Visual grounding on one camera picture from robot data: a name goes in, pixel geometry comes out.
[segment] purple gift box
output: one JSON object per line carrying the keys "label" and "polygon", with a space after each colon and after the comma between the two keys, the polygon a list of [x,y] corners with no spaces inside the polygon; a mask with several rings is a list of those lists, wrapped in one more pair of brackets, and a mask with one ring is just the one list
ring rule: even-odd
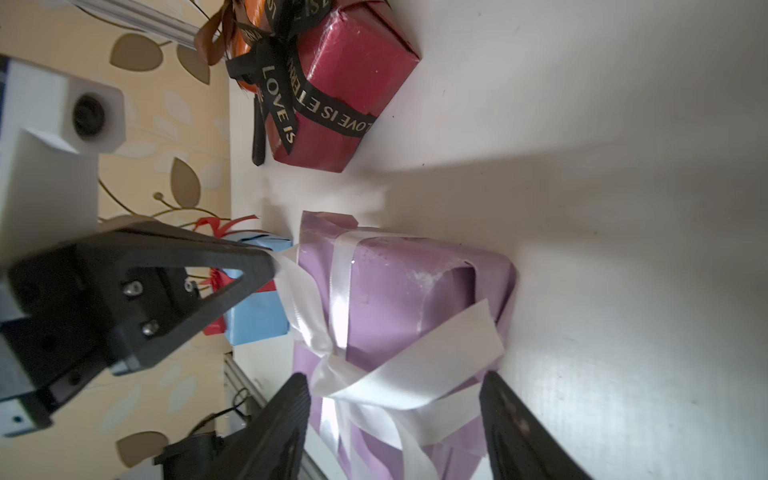
{"label": "purple gift box", "polygon": [[[302,217],[299,265],[316,281],[326,322],[334,241],[358,230],[354,217],[305,212]],[[515,268],[508,258],[427,238],[374,237],[354,252],[349,291],[349,338],[346,360],[372,371],[457,313],[487,300],[502,339],[504,314],[515,285]],[[296,344],[293,370],[311,378],[320,358]],[[486,370],[460,388],[482,380]],[[319,431],[322,399],[312,397],[310,425]],[[402,452],[352,427],[352,447],[377,480],[402,480]],[[442,442],[423,447],[440,478],[472,477],[486,455],[482,421],[478,417]],[[344,449],[336,452],[351,480]]]}

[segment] white ribbon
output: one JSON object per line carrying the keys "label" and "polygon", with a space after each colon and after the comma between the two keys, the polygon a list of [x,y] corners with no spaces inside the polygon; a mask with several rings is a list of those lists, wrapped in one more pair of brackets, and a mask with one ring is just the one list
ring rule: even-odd
{"label": "white ribbon", "polygon": [[480,414],[474,385],[446,396],[504,353],[495,320],[483,300],[365,372],[346,361],[349,292],[359,242],[374,237],[410,237],[354,230],[336,239],[330,274],[329,328],[315,280],[294,261],[271,253],[275,284],[291,326],[321,358],[310,391],[323,398],[320,436],[338,454],[344,448],[354,475],[367,472],[354,452],[351,426],[403,452],[406,480],[437,480],[421,445],[442,441]]}

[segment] wall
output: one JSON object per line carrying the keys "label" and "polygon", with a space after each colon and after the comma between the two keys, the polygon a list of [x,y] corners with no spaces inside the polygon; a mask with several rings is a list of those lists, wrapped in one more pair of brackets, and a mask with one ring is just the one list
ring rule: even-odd
{"label": "wall", "polygon": [[[155,4],[171,14],[180,9],[177,17],[189,22],[204,21],[192,4]],[[216,8],[215,2],[202,6],[208,11]],[[141,72],[117,68],[110,63],[113,48],[127,33],[134,32],[59,0],[0,2],[0,53],[112,84],[124,92],[127,142],[116,154],[101,158],[99,174],[127,209],[160,214],[159,220],[176,225],[208,212],[228,217],[229,122],[223,65],[211,68],[210,84],[205,84],[182,66],[176,45],[153,48],[147,40],[143,45],[149,49],[134,55],[134,60],[156,61],[157,56],[146,55],[157,55],[159,50],[160,65]],[[148,38],[163,43],[161,38]],[[155,199],[160,196],[157,192],[170,207]],[[104,189],[100,195],[103,219],[128,213]],[[198,336],[149,371],[121,378],[103,373],[54,415],[54,428],[16,439],[0,437],[0,476],[103,479],[120,474],[125,467],[115,449],[118,439],[157,430],[175,442],[200,418],[220,409],[225,400],[221,356],[228,350],[221,338]]]}

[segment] black ribbon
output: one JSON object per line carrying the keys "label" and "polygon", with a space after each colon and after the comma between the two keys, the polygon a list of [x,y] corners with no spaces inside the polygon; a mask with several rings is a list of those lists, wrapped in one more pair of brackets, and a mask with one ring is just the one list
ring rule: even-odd
{"label": "black ribbon", "polygon": [[231,78],[258,85],[253,103],[253,162],[264,163],[266,115],[274,119],[288,154],[299,125],[294,109],[310,120],[350,137],[362,137],[376,117],[358,112],[311,85],[301,68],[296,36],[316,27],[333,9],[332,0],[266,0],[264,12],[272,33],[237,22],[251,49],[227,61]]}

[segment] red wrapping paper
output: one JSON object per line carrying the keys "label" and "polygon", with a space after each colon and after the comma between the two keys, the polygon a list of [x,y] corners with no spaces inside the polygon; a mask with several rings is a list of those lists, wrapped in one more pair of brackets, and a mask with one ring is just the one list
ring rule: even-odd
{"label": "red wrapping paper", "polygon": [[[263,1],[246,0],[245,6],[252,23],[268,29]],[[249,48],[237,32],[232,54],[242,55]],[[383,0],[336,0],[336,6],[320,25],[299,36],[298,51],[310,84],[360,113],[376,117],[420,60]],[[256,89],[241,85],[251,91]],[[274,120],[267,117],[266,134],[275,160],[317,170],[344,170],[362,139],[332,131],[299,112],[296,117],[299,128],[290,155]]]}

